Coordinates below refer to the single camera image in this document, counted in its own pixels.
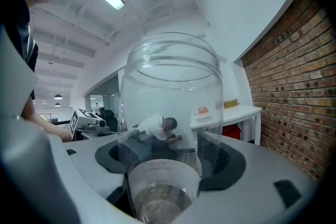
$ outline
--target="brick wall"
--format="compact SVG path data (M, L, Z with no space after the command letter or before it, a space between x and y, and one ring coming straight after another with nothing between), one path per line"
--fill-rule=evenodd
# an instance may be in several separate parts
M285 154L317 180L336 146L336 40L317 0L294 0L243 57L261 145Z

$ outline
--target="red box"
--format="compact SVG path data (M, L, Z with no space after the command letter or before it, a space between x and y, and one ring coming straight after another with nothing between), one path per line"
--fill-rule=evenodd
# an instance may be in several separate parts
M240 140L241 133L242 131L239 129L239 127L236 124L234 124L234 125L224 126L222 135Z

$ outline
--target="white shirt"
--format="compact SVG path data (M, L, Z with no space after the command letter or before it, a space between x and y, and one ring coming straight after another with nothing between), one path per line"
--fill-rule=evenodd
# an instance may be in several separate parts
M166 140L166 132L162 129L162 118L161 115L155 114L141 122L137 129L146 133L140 135L140 140L147 140L153 136L161 141Z

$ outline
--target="white ceiling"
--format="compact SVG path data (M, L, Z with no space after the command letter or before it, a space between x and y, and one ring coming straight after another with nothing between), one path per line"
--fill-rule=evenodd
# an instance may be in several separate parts
M35 71L38 103L60 93L65 97L62 106L69 106L66 100L71 88L84 65L95 60L97 51L113 49L115 41L132 30L131 25L139 27L168 13L195 8L195 0L123 1L125 7L118 11L105 0L58 1L30 11L30 26L39 47Z

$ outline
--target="glass jar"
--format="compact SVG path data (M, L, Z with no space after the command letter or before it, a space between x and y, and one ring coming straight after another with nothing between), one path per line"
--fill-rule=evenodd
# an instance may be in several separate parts
M171 222L197 198L200 180L213 174L218 152L208 152L204 167L198 136L208 131L219 141L222 134L221 77L214 49L191 35L154 35L130 52L118 150L139 220Z

